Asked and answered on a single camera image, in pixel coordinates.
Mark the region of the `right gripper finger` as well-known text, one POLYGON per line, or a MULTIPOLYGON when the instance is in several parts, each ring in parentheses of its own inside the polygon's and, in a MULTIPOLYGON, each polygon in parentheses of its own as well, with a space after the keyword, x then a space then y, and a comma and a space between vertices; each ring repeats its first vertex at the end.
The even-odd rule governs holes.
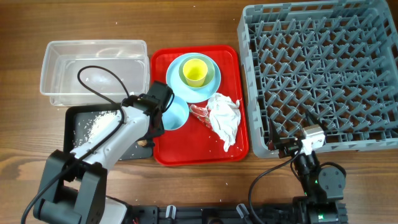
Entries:
POLYGON ((326 126, 319 120, 317 116, 315 116, 313 113, 311 113, 309 110, 306 110, 305 112, 305 119, 307 120, 307 123, 309 125, 319 125, 319 127, 322 128, 322 130, 326 131, 326 126))
POLYGON ((280 137, 277 132, 273 120, 269 118, 269 149, 279 149, 280 148, 280 137))

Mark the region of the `brown sausage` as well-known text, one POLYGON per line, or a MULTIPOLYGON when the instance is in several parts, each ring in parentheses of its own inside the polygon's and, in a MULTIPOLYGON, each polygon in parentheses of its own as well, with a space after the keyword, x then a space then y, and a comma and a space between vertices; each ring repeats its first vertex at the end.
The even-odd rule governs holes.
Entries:
POLYGON ((147 141, 146 140, 141 140, 141 141, 138 141, 137 144, 142 146, 142 147, 144 147, 144 146, 147 145, 147 141))

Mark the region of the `small light blue bowl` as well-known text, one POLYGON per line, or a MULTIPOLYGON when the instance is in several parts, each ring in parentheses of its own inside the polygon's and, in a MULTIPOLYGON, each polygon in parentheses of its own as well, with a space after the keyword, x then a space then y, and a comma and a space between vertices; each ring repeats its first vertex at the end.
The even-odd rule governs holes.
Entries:
POLYGON ((189 107, 182 98, 175 96, 170 107, 162 114, 164 129, 174 131, 181 128, 189 117, 189 107))

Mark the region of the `red candy wrapper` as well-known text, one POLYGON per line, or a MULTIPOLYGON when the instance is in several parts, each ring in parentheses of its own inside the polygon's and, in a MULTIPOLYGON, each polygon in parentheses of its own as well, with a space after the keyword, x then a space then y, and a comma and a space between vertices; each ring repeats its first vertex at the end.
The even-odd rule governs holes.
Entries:
POLYGON ((210 121, 210 112, 211 110, 208 109, 207 107, 199 107, 194 104, 189 105, 189 110, 191 114, 194 115, 197 119, 199 119, 207 128, 210 130, 213 130, 213 127, 211 125, 210 121))

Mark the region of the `white napkin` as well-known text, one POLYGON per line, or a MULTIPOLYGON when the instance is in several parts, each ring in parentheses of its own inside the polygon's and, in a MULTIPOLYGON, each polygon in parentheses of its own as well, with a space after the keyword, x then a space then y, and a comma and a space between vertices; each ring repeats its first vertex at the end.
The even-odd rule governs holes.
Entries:
POLYGON ((241 122, 240 101, 233 101, 221 93, 214 93, 209 99, 206 108, 209 109, 209 120, 213 131, 224 141, 223 150, 236 143, 238 126, 241 122))

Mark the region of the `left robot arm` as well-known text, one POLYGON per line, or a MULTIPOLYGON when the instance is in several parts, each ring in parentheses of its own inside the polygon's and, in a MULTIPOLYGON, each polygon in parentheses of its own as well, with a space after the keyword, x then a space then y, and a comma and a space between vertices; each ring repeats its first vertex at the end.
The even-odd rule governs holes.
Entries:
POLYGON ((154 82, 146 94, 112 102, 118 112, 107 128, 70 152, 48 157, 27 209, 46 223, 132 223, 131 206, 106 195, 108 172, 134 142, 164 133, 162 114, 173 98, 170 87, 154 82))

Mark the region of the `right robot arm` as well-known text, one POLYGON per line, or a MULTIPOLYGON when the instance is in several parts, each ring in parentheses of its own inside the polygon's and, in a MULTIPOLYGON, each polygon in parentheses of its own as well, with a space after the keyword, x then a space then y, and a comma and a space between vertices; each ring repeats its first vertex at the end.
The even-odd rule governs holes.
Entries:
POLYGON ((320 163, 316 150, 324 146, 326 127, 311 112, 305 112, 307 126, 298 138, 281 140, 276 123, 269 120, 270 150, 279 157, 290 157, 303 191, 303 197, 293 199, 295 223, 348 223, 343 199, 346 171, 334 162, 320 163))

